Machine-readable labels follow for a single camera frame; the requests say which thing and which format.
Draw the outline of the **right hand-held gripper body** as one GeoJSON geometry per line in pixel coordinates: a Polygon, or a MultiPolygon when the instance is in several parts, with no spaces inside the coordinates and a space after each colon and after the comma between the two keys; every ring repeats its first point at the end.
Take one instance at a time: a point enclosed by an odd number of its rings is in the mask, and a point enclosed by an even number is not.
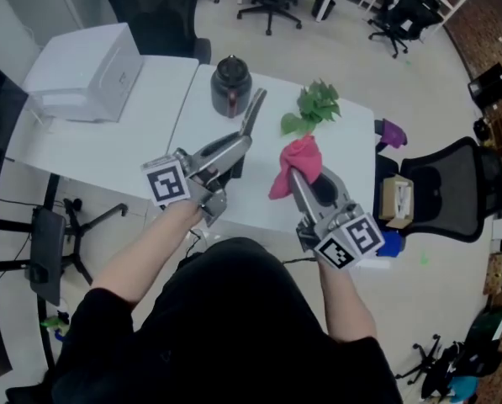
{"type": "Polygon", "coordinates": [[[309,183],[292,167],[289,186],[302,214],[296,227],[305,252],[332,268],[351,267],[376,254],[385,241],[372,214],[367,213],[348,194],[343,181],[323,167],[319,177],[309,183]]]}

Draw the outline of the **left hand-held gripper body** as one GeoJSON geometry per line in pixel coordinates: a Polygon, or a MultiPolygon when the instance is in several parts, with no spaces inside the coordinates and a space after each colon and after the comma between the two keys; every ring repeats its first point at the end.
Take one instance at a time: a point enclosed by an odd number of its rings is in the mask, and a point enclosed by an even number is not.
{"type": "Polygon", "coordinates": [[[158,207],[190,199],[203,211],[206,226],[212,226],[225,212],[227,194],[225,185],[232,178],[232,170],[251,147],[249,136],[227,135],[210,142],[194,154],[182,148],[158,157],[141,166],[151,201],[158,207]],[[219,176],[208,186],[190,179],[196,172],[216,167],[219,176]]]}

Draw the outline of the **person's left hand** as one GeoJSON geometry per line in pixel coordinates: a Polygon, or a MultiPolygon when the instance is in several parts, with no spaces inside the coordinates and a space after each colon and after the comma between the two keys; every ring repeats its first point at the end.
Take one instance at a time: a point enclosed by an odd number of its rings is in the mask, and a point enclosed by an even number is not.
{"type": "Polygon", "coordinates": [[[216,167],[207,167],[199,170],[193,176],[190,177],[192,181],[201,185],[208,186],[212,181],[214,181],[219,176],[219,171],[216,167]]]}

